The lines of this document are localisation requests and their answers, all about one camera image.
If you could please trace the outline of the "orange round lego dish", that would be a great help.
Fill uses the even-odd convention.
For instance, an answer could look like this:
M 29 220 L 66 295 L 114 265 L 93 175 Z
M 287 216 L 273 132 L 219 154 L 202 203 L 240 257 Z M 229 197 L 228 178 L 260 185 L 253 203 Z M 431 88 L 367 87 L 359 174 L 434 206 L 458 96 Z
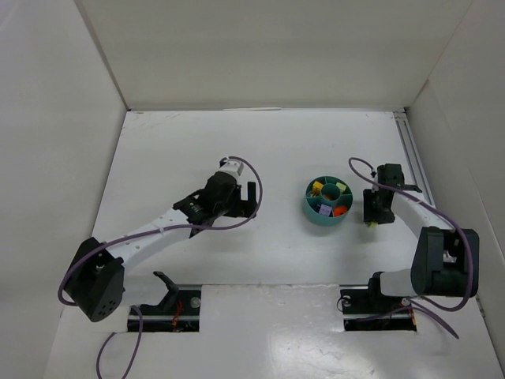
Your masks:
M 347 212 L 348 208 L 345 205 L 340 205 L 333 209 L 333 216 L 334 217 L 344 216 Z

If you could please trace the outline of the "light purple square lego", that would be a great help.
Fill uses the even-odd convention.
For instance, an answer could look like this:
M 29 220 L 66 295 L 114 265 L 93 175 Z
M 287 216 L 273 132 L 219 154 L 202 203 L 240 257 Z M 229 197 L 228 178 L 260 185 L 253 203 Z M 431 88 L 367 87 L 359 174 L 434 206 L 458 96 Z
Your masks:
M 332 207 L 330 205 L 320 204 L 318 213 L 322 216 L 330 217 L 332 214 Z

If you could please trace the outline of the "small yellow lego brick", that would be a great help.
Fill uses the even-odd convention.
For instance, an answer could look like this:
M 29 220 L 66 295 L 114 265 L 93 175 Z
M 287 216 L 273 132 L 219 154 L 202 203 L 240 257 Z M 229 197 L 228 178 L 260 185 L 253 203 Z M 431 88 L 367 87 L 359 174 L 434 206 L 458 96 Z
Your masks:
M 315 181 L 313 184 L 312 184 L 312 192 L 311 192 L 311 195 L 313 197 L 315 196 L 318 196 L 321 192 L 321 190 L 323 189 L 323 186 L 324 184 L 322 182 L 319 182 L 319 181 Z

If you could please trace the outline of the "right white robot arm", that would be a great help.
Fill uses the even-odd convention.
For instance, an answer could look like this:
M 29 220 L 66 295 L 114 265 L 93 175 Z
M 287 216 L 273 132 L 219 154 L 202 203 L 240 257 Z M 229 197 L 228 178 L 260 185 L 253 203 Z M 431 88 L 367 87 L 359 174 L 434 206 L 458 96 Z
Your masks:
M 363 191 L 367 225 L 402 220 L 417 238 L 410 268 L 376 272 L 368 281 L 374 295 L 407 298 L 445 296 L 472 298 L 479 279 L 478 233 L 457 228 L 431 205 L 422 191 L 405 184 L 402 167 L 386 163 L 372 173 L 376 184 Z

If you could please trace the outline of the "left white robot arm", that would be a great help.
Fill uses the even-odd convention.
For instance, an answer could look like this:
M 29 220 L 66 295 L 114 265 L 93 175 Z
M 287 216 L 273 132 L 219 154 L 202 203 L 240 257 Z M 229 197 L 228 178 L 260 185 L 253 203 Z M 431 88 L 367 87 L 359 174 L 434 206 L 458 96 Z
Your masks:
M 256 183 L 242 185 L 231 174 L 215 172 L 203 189 L 174 203 L 172 208 L 137 231 L 109 242 L 84 240 L 64 276 L 62 290 L 91 322 L 110 316 L 121 304 L 125 277 L 136 266 L 167 247 L 201 231 L 226 230 L 214 222 L 222 216 L 249 221 L 258 207 Z

